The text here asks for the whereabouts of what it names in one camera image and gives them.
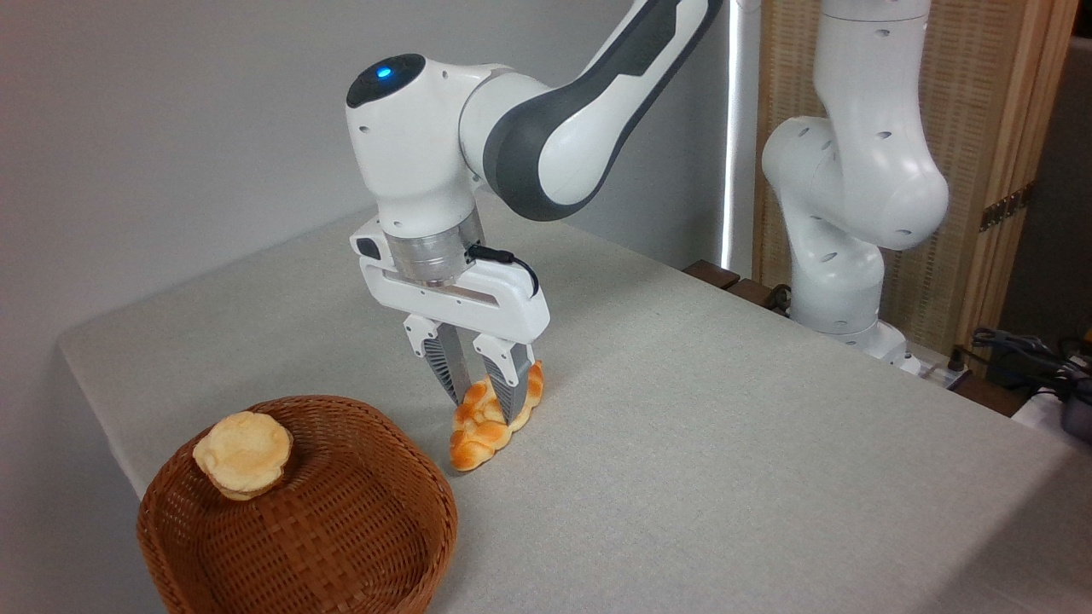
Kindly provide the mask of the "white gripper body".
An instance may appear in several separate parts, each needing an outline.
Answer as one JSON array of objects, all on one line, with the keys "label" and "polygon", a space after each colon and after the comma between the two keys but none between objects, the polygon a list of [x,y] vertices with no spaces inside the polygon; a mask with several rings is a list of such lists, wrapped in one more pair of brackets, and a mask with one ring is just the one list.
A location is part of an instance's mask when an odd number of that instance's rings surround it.
[{"label": "white gripper body", "polygon": [[397,273],[391,244],[373,217],[351,237],[373,299],[391,310],[418,315],[531,345],[549,324],[543,291],[534,292],[526,269],[477,260],[451,284],[429,287]]}]

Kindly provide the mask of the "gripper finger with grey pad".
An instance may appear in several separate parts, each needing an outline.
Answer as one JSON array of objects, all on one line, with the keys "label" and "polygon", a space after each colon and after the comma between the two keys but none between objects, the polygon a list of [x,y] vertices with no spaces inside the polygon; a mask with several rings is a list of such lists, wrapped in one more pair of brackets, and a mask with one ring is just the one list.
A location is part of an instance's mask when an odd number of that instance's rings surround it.
[{"label": "gripper finger with grey pad", "polygon": [[510,339],[484,333],[474,340],[474,349],[484,361],[494,392],[502,405],[505,422],[512,425],[526,403],[533,350]]},{"label": "gripper finger with grey pad", "polygon": [[413,352],[427,362],[434,377],[459,408],[471,380],[456,327],[420,315],[408,315],[403,327]]}]

